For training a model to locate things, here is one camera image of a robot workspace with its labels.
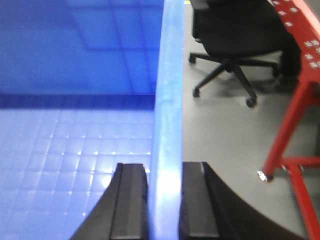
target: tiled surface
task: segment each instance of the tiled surface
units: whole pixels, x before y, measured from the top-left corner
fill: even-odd
[[[0,96],[0,240],[66,240],[116,163],[150,169],[154,96]]]
[[[0,92],[154,94],[163,0],[0,0]]]

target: chair caster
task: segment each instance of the chair caster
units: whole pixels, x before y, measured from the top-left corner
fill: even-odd
[[[193,55],[191,55],[191,54],[190,54],[188,60],[189,60],[189,63],[190,63],[190,64],[195,64],[195,63],[196,63],[196,57],[193,56]]]
[[[194,98],[200,98],[200,90],[199,90],[199,88],[194,88],[192,93],[193,93],[193,97]]]
[[[278,77],[280,75],[280,70],[277,67],[272,68],[272,75]]]
[[[257,105],[257,100],[249,97],[246,99],[245,103],[249,108],[253,109]]]

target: red table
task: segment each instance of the red table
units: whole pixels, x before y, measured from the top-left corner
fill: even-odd
[[[320,83],[319,0],[274,0],[275,9],[301,48],[302,71],[287,113],[271,147],[263,170],[262,181],[273,179],[277,168],[286,169],[311,240],[320,240],[320,224],[306,188],[301,168],[320,168],[320,157],[284,157],[284,151],[309,106],[320,105],[316,90]]]

